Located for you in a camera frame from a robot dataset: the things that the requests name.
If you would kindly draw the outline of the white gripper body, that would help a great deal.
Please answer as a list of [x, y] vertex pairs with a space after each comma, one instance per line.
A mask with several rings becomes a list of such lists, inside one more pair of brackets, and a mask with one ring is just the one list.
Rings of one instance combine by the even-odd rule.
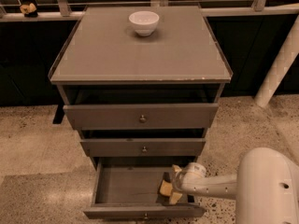
[[172, 186], [181, 193], [198, 193], [200, 180], [206, 177], [206, 168], [197, 162], [190, 162], [176, 175], [172, 173]]

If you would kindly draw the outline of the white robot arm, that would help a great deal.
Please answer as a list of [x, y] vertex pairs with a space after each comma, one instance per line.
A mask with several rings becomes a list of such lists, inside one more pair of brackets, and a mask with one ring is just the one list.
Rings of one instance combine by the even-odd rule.
[[195, 162], [173, 167], [169, 202], [181, 195], [235, 200], [235, 224], [299, 224], [299, 166], [268, 147], [249, 151], [235, 175], [206, 176]]

